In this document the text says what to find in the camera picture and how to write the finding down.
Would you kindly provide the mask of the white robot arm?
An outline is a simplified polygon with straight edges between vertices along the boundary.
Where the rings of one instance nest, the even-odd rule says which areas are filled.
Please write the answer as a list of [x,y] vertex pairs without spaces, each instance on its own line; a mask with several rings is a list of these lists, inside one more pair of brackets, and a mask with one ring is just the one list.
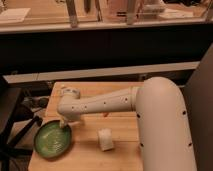
[[137,117],[143,171],[198,171],[183,93],[168,78],[87,98],[65,88],[57,106],[64,125],[82,114],[129,111]]

